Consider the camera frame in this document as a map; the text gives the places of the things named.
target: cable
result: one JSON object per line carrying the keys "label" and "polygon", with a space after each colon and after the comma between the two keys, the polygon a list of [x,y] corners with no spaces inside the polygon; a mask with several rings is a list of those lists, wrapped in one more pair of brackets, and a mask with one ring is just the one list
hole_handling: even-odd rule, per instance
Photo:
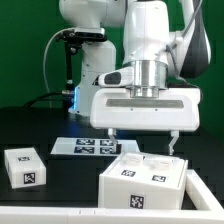
{"label": "cable", "polygon": [[44,83],[45,83],[45,87],[46,87],[47,93],[50,93],[50,88],[49,88],[48,81],[47,81],[47,76],[46,76],[46,60],[47,60],[47,54],[48,54],[49,47],[50,47],[51,43],[53,42],[53,40],[55,39],[55,37],[58,34],[60,34],[61,32],[64,32],[64,31],[69,31],[69,30],[74,30],[74,28],[63,29],[63,30],[60,30],[57,33],[55,33],[51,37],[51,39],[48,41],[48,44],[47,44],[47,46],[45,48],[44,57],[43,57],[43,76],[44,76]]}
{"label": "cable", "polygon": [[177,66],[177,60],[176,60],[176,57],[174,55],[172,47],[170,45],[166,45],[166,50],[170,53],[170,56],[171,56],[172,61],[173,61],[173,65],[174,65],[174,69],[175,69],[175,78],[179,81],[187,83],[187,81],[184,78],[180,77],[180,72],[179,72],[179,69],[178,69],[178,66]]}
{"label": "cable", "polygon": [[42,96],[39,96],[39,97],[35,98],[34,100],[28,101],[27,103],[25,103],[23,105],[23,107],[30,107],[30,106],[32,106],[37,101],[41,101],[44,98],[51,97],[51,96],[56,96],[56,95],[62,95],[62,92],[58,91],[58,92],[52,92],[52,93],[44,94]]}
{"label": "cable", "polygon": [[191,20],[190,20],[190,22],[188,23],[187,28],[184,30],[184,32],[183,32],[183,34],[182,34],[182,37],[183,37],[183,38],[187,35],[188,31],[190,30],[191,25],[192,25],[192,23],[194,22],[195,17],[197,16],[198,11],[199,11],[200,8],[201,8],[201,4],[202,4],[202,2],[203,2],[203,0],[199,0],[199,3],[198,3],[198,6],[197,6],[196,10],[194,11],[194,13],[193,13],[193,15],[192,15],[192,17],[191,17]]}

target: black tag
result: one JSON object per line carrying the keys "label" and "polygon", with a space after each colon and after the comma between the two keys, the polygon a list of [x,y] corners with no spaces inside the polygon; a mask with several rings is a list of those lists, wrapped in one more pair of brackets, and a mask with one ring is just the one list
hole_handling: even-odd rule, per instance
{"label": "black tag", "polygon": [[113,148],[101,147],[100,154],[116,154]]}
{"label": "black tag", "polygon": [[29,158],[28,156],[24,156],[24,157],[19,157],[18,160],[19,160],[20,162],[23,162],[23,161],[29,161],[30,158]]}
{"label": "black tag", "polygon": [[76,145],[95,145],[94,139],[77,139]]}
{"label": "black tag", "polygon": [[126,176],[126,177],[133,177],[136,174],[134,171],[130,170],[124,170],[121,175]]}
{"label": "black tag", "polygon": [[111,140],[100,140],[100,145],[102,146],[113,146],[113,142]]}
{"label": "black tag", "polygon": [[93,154],[94,147],[75,147],[74,153]]}
{"label": "black tag", "polygon": [[137,195],[131,195],[130,198],[130,207],[131,208],[137,208],[137,209],[143,209],[144,208],[144,197],[137,196]]}
{"label": "black tag", "polygon": [[24,184],[35,184],[35,182],[36,182],[35,173],[24,174]]}
{"label": "black tag", "polygon": [[165,182],[166,181],[166,177],[154,175],[152,177],[152,180],[153,181],[157,181],[157,182]]}

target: white box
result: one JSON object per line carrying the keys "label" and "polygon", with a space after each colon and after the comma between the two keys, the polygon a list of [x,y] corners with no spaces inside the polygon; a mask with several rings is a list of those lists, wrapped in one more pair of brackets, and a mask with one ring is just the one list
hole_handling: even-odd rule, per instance
{"label": "white box", "polygon": [[5,150],[5,167],[12,188],[46,184],[46,168],[34,148]]}
{"label": "white box", "polygon": [[100,208],[181,209],[188,162],[176,157],[122,153],[100,175]]}

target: green backdrop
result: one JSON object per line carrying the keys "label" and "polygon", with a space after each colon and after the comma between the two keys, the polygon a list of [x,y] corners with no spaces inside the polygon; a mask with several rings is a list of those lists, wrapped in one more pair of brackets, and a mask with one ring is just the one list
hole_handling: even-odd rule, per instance
{"label": "green backdrop", "polygon": [[[42,75],[45,46],[51,36],[69,27],[58,9],[59,0],[1,0],[0,6],[0,107],[21,106],[46,93]],[[166,0],[172,31],[183,28],[178,0]],[[224,1],[204,0],[203,16],[212,48],[212,61],[195,80],[204,93],[200,104],[201,125],[224,142]],[[121,65],[122,29],[107,29],[117,46],[117,67]],[[80,55],[73,58],[74,79],[80,74]],[[47,74],[51,91],[65,85],[63,43],[54,42],[49,50]]]}

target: black panel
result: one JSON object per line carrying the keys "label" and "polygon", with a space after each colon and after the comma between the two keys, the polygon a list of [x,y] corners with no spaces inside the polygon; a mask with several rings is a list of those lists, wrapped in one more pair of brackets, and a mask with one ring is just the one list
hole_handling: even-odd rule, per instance
{"label": "black panel", "polygon": [[106,85],[118,85],[121,82],[121,73],[113,72],[105,76]]}
{"label": "black panel", "polygon": [[[193,3],[196,9],[199,0],[194,0]],[[195,78],[208,67],[208,51],[205,35],[202,10],[200,9],[195,18],[195,30],[180,73],[181,77]]]}

